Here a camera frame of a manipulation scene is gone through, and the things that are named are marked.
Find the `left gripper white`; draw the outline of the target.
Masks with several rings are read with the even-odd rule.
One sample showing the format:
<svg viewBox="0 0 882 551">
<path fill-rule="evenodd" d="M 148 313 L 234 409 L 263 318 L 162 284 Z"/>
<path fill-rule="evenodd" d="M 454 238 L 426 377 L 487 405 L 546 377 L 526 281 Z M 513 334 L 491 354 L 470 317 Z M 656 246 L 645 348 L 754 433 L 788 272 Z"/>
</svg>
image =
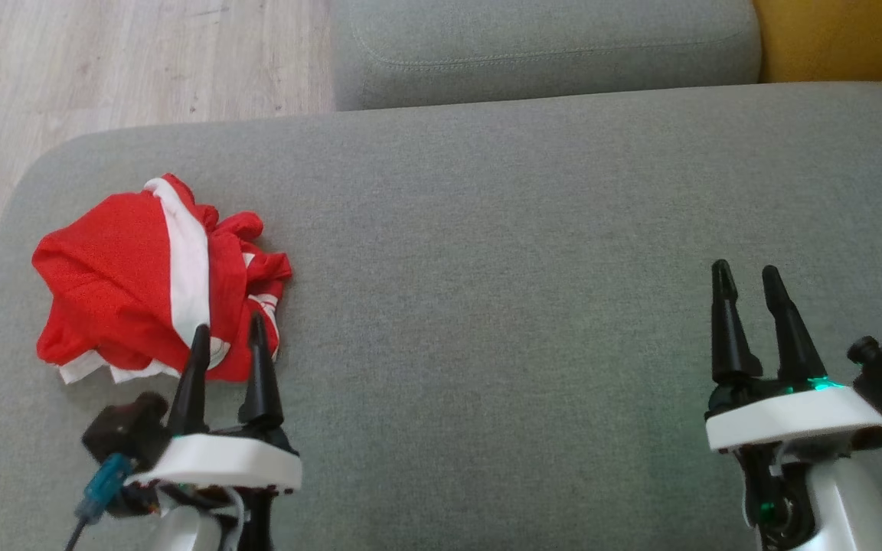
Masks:
<svg viewBox="0 0 882 551">
<path fill-rule="evenodd" d="M 249 329 L 250 373 L 238 409 L 242 425 L 280 428 L 284 422 L 266 320 L 252 314 Z M 126 479 L 127 491 L 153 493 L 157 500 L 187 506 L 228 505 L 228 491 L 276 496 L 298 491 L 303 461 L 288 449 L 244 435 L 205 433 L 206 372 L 211 360 L 211 333 L 206 324 L 194 332 L 190 355 L 176 385 L 165 440 L 151 466 L 139 466 Z"/>
</svg>

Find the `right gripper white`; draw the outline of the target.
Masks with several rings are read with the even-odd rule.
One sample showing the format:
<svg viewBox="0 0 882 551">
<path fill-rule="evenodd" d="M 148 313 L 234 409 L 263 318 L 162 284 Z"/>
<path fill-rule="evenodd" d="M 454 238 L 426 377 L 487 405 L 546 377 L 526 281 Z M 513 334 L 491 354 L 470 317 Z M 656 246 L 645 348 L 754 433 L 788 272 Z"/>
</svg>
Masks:
<svg viewBox="0 0 882 551">
<path fill-rule="evenodd" d="M 763 376 L 737 309 L 738 290 L 726 260 L 711 266 L 711 376 L 717 384 Z M 882 447 L 882 414 L 851 385 L 828 383 L 815 343 L 776 266 L 762 271 L 764 300 L 775 325 L 777 380 L 793 392 L 759 400 L 706 421 L 715 452 L 780 445 L 783 454 L 853 454 Z"/>
</svg>

